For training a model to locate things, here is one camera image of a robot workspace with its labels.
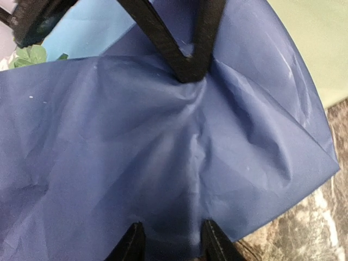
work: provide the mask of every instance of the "wrinkled fabric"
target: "wrinkled fabric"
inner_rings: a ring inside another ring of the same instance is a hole
[[[189,49],[197,1],[155,8]],[[134,27],[103,56],[0,86],[1,260],[103,260],[137,221],[147,260],[186,260],[204,219],[238,240],[338,170],[313,81],[262,0],[227,2],[198,83]]]

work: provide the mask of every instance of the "light blue paper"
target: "light blue paper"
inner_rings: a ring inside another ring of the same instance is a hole
[[[104,52],[134,24],[116,0],[80,0],[43,42],[48,60],[62,53],[69,58]]]

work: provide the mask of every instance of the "countertop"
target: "countertop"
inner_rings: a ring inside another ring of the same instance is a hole
[[[247,261],[348,257],[348,99],[326,113],[341,170],[298,205],[235,243]]]

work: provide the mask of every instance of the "gray surface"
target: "gray surface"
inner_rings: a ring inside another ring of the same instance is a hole
[[[348,257],[348,99],[327,117],[341,170],[273,222],[236,243],[248,261],[345,261]]]

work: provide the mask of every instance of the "blue tarp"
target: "blue tarp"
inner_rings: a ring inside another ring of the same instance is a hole
[[[190,48],[197,1],[156,1]],[[132,222],[148,260],[238,240],[337,170],[317,91],[264,0],[227,2],[209,73],[180,84],[134,27],[100,57],[0,73],[0,259],[103,260]]]

